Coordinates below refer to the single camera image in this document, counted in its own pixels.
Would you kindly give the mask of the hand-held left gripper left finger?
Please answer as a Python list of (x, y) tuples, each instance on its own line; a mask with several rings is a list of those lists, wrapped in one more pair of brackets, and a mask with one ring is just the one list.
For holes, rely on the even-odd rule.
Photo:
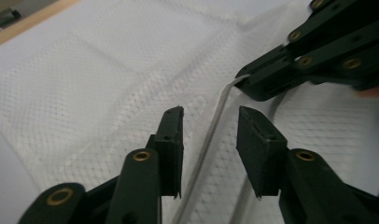
[(182, 106), (166, 110), (161, 117), (158, 130), (147, 141), (147, 147), (154, 149), (159, 155), (162, 196), (181, 196), (183, 118)]

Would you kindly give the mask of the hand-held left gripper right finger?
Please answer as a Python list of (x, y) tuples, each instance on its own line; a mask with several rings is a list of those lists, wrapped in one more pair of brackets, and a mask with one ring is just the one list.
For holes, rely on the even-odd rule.
[(239, 107), (236, 149), (257, 197), (278, 195), (287, 144), (261, 112)]

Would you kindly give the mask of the office chair base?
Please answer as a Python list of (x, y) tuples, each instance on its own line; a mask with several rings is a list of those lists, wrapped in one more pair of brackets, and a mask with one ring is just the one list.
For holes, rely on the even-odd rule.
[(14, 8), (4, 9), (0, 12), (0, 28), (5, 28), (21, 18), (21, 13)]

